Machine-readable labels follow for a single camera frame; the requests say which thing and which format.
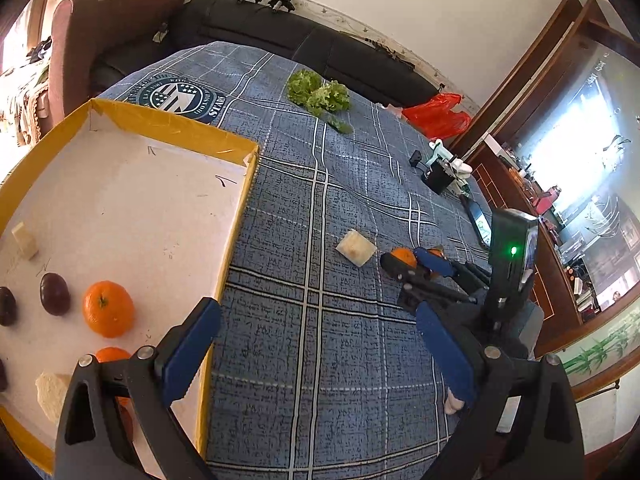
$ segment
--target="cardboard tray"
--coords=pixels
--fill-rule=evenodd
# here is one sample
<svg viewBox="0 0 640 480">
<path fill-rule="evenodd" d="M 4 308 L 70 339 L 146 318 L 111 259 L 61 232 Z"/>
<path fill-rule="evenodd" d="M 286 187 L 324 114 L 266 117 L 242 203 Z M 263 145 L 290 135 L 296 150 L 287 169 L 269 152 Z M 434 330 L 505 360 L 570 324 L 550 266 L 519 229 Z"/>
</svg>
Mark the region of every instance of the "cardboard tray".
<svg viewBox="0 0 640 480">
<path fill-rule="evenodd" d="M 258 145 L 186 118 L 91 100 L 49 132 L 0 186 L 0 285 L 18 303 L 18 321 L 0 327 L 9 389 L 0 418 L 22 452 L 51 473 L 56 426 L 37 403 L 41 372 L 71 374 L 78 358 L 105 346 L 129 352 L 157 344 L 201 297 L 222 296 Z M 25 260 L 11 229 L 23 221 L 38 253 Z M 49 315 L 40 280 L 56 272 L 72 297 Z M 85 290 L 123 285 L 136 306 L 132 330 L 106 339 L 82 318 Z M 211 350 L 172 410 L 204 456 Z M 161 476 L 142 431 L 134 444 L 146 471 Z"/>
</svg>

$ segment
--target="printed logo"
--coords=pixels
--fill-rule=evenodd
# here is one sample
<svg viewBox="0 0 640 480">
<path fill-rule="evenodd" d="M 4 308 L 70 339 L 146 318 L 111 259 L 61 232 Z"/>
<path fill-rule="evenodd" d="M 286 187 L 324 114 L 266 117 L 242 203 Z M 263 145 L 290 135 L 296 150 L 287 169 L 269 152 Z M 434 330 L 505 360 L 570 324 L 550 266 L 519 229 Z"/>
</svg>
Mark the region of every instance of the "printed logo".
<svg viewBox="0 0 640 480">
<path fill-rule="evenodd" d="M 127 102 L 210 124 L 222 110 L 226 96 L 183 77 L 159 75 L 133 86 Z"/>
</svg>

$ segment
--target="brown armchair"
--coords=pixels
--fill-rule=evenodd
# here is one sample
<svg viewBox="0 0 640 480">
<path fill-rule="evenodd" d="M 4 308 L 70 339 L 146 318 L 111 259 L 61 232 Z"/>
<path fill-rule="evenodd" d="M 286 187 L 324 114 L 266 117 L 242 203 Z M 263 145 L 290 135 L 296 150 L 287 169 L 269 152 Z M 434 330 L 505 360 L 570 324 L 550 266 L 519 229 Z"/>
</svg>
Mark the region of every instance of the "brown armchair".
<svg viewBox="0 0 640 480">
<path fill-rule="evenodd" d="M 152 38 L 183 1 L 62 0 L 51 25 L 49 101 L 53 123 L 93 96 L 90 73 L 100 54 L 140 36 Z"/>
</svg>

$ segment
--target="orange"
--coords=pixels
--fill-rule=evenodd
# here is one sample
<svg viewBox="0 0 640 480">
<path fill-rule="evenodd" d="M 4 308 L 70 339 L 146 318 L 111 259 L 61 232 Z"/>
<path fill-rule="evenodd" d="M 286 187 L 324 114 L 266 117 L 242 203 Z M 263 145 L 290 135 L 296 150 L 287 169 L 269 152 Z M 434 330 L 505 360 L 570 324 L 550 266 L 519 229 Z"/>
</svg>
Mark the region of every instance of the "orange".
<svg viewBox="0 0 640 480">
<path fill-rule="evenodd" d="M 131 354 L 129 352 L 122 348 L 118 348 L 117 346 L 107 346 L 106 348 L 101 348 L 95 353 L 95 358 L 98 359 L 99 363 L 119 361 L 120 359 L 129 359 L 130 357 Z M 121 406 L 126 406 L 129 403 L 129 399 L 127 397 L 117 397 L 117 399 Z"/>
<path fill-rule="evenodd" d="M 391 254 L 414 269 L 418 266 L 418 260 L 415 259 L 414 252 L 407 247 L 396 247 L 391 251 Z"/>
<path fill-rule="evenodd" d="M 120 420 L 124 427 L 124 433 L 127 435 L 129 442 L 133 442 L 133 418 L 123 405 L 120 405 Z"/>
<path fill-rule="evenodd" d="M 435 254 L 436 256 L 444 258 L 444 249 L 441 245 L 437 247 L 432 247 L 431 249 L 427 249 L 427 251 L 429 251 L 431 254 Z"/>
<path fill-rule="evenodd" d="M 94 332 L 104 337 L 118 337 L 133 326 L 135 308 L 123 286 L 98 282 L 84 294 L 82 314 Z"/>
</svg>

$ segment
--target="lettuce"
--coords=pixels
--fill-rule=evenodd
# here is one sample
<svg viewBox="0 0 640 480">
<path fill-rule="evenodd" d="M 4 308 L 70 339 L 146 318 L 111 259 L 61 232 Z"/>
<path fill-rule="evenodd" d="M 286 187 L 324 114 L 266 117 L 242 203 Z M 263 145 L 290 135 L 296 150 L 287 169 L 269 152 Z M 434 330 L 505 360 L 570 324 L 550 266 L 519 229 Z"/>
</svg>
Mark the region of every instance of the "lettuce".
<svg viewBox="0 0 640 480">
<path fill-rule="evenodd" d="M 348 134 L 353 131 L 351 126 L 332 115 L 332 112 L 348 110 L 351 105 L 345 85 L 337 81 L 322 85 L 322 78 L 316 72 L 299 70 L 287 81 L 287 97 L 338 132 Z"/>
</svg>

